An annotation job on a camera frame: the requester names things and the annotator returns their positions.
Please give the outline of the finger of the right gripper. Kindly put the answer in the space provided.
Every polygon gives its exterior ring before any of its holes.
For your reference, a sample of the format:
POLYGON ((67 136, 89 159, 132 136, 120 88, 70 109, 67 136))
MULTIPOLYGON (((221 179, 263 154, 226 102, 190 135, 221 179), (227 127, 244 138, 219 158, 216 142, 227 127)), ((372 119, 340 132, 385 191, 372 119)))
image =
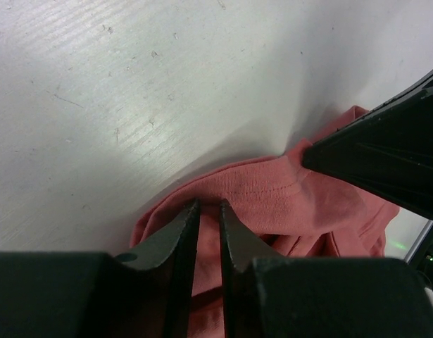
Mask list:
POLYGON ((433 70, 307 148, 302 165, 433 220, 433 70))

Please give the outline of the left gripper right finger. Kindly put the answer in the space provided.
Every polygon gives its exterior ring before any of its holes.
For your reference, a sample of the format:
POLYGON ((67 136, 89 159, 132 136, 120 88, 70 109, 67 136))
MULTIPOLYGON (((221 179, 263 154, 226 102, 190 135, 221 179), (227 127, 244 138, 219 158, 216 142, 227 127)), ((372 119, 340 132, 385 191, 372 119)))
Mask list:
POLYGON ((288 258, 220 207, 227 337, 433 337, 421 277, 395 258, 288 258))

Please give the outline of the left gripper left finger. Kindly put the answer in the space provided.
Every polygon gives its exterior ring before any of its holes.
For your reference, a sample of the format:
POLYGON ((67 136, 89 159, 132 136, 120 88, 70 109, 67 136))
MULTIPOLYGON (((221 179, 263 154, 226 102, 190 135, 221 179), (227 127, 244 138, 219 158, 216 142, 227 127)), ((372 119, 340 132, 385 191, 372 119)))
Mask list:
POLYGON ((0 251, 0 337, 186 337, 199 218, 193 201, 117 256, 0 251))

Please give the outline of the pink t shirt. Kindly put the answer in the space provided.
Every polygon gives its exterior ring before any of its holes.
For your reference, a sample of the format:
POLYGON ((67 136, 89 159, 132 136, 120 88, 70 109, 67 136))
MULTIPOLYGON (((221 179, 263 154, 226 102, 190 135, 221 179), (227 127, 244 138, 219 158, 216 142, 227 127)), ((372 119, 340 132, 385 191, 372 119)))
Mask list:
POLYGON ((282 156, 232 163, 178 187, 147 211, 132 232, 137 245, 191 200, 201 203, 189 337, 223 337, 219 210, 238 218, 289 257, 381 257, 387 225, 399 207, 349 183, 302 167, 303 139, 282 156))

